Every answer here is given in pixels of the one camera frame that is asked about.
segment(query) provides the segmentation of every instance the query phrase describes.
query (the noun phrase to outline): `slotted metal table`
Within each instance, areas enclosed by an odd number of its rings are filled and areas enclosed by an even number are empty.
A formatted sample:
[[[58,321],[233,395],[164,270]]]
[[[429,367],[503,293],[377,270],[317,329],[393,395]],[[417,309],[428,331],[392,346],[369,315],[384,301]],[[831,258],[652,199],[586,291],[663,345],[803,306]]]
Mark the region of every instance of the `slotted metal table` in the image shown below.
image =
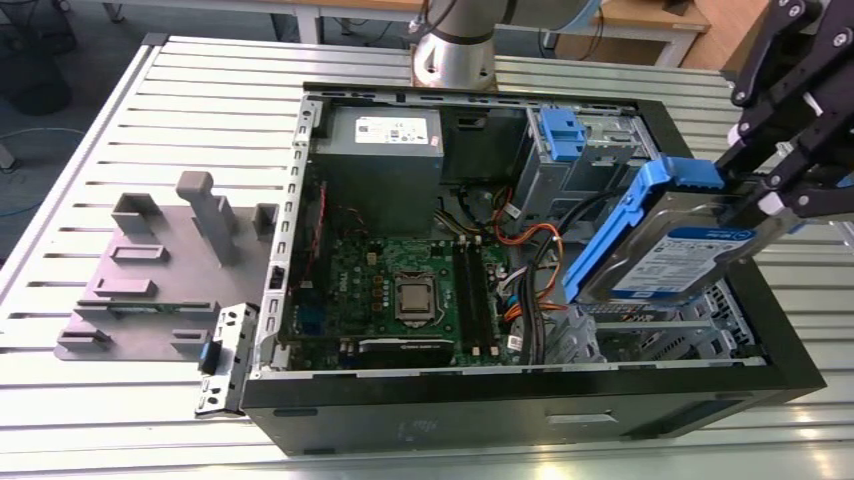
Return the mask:
[[[407,53],[171,37],[144,45],[0,271],[0,476],[850,478],[854,255],[847,225],[810,225],[756,257],[827,388],[667,441],[285,459],[247,420],[193,420],[189,363],[61,362],[52,349],[111,237],[123,192],[180,204],[187,169],[233,206],[273,203],[304,81],[408,85]],[[660,100],[696,157],[738,118],[714,73],[497,58],[500,89]]]

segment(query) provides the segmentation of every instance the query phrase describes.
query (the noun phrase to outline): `screw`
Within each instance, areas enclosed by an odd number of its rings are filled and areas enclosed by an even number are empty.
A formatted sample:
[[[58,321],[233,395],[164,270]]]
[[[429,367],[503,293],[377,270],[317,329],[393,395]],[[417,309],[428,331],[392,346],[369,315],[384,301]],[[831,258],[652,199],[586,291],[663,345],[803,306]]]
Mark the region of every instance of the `screw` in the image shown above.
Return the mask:
[[[840,47],[842,45],[844,45],[848,41],[848,34],[842,32],[839,35],[836,35],[835,37],[832,37],[832,46],[834,47]]]

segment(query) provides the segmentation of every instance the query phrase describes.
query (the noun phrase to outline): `green circuit board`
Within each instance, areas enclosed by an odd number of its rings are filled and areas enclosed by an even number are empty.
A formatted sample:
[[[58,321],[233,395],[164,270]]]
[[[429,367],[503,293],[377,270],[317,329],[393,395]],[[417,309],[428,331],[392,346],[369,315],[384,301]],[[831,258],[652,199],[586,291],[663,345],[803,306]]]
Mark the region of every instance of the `green circuit board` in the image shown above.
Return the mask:
[[[501,347],[499,316],[491,295],[488,308],[497,348],[485,352],[472,352],[463,348],[452,248],[453,245],[447,240],[336,240],[332,249],[323,335],[449,340],[455,344],[455,366],[507,364],[511,356]],[[492,288],[489,285],[484,287],[493,291],[493,274],[505,264],[505,252],[497,245],[484,245],[479,248],[479,253],[488,275],[485,280]],[[395,316],[395,278],[401,274],[415,273],[432,280],[436,305],[435,319],[417,328],[407,326]],[[305,344],[301,356],[307,364],[303,368],[347,368],[340,362],[339,348],[340,345]]]

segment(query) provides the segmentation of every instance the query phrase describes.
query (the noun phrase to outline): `power supply label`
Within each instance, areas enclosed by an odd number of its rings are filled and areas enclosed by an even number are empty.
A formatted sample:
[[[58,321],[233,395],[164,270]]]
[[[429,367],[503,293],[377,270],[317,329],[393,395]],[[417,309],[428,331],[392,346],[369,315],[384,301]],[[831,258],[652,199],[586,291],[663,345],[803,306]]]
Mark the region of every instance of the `power supply label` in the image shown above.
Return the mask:
[[[427,145],[427,119],[359,117],[356,143],[401,143]]]
[[[680,227],[643,256],[612,293],[618,298],[667,298],[688,289],[715,267],[718,255],[742,247],[754,230]]]

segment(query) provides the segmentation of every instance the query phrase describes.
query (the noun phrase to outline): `hard drive label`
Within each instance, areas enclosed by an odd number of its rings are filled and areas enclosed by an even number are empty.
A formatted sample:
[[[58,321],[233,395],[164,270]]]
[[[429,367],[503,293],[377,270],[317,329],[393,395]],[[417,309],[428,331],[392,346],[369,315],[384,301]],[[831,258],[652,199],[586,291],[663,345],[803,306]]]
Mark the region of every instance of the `hard drive label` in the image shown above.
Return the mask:
[[[614,286],[618,298],[666,298],[682,293],[715,267],[718,255],[742,247],[752,230],[682,227],[671,230]]]

